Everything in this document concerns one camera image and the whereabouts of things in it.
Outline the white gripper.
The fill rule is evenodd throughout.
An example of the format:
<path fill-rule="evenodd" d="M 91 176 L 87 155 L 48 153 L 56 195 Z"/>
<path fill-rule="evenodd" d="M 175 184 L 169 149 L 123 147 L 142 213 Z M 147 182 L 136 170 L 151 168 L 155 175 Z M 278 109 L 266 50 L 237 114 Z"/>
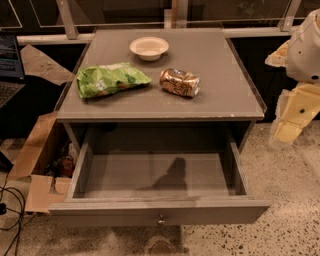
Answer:
<path fill-rule="evenodd" d="M 302 81 L 292 90 L 284 89 L 278 98 L 269 145 L 284 149 L 320 112 L 320 9 L 310 12 L 290 40 L 267 56 L 265 64 L 286 67 L 289 77 Z"/>

